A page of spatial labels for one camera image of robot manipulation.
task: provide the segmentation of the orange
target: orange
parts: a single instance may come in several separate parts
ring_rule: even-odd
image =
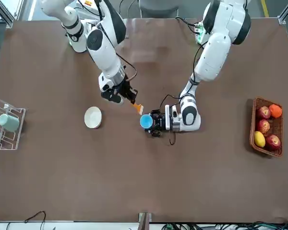
[[[283,113],[282,109],[276,104],[270,105],[269,110],[271,111],[271,116],[274,118],[280,117]]]

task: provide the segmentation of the blue cup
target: blue cup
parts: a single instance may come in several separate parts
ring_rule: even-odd
[[[15,132],[19,127],[19,119],[11,115],[1,114],[0,125],[7,131]]]
[[[144,114],[141,116],[140,125],[144,129],[149,129],[153,125],[153,119],[150,115]]]

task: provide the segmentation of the green cup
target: green cup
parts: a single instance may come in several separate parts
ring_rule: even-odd
[[[19,119],[17,117],[2,114],[0,115],[0,125],[10,132],[15,132],[19,127]]]

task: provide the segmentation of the orange object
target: orange object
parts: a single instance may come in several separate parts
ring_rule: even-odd
[[[92,6],[92,2],[91,1],[85,1],[85,5]]]
[[[143,114],[144,106],[142,106],[141,104],[134,103],[133,107],[136,108],[136,111],[138,112],[139,115]]]
[[[271,111],[271,116],[274,118],[279,118],[283,113],[282,109],[276,104],[270,105],[269,110]]]

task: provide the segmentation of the white bowl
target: white bowl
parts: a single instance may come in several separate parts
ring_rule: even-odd
[[[98,107],[89,108],[84,115],[85,125],[89,128],[98,128],[101,124],[101,111]]]

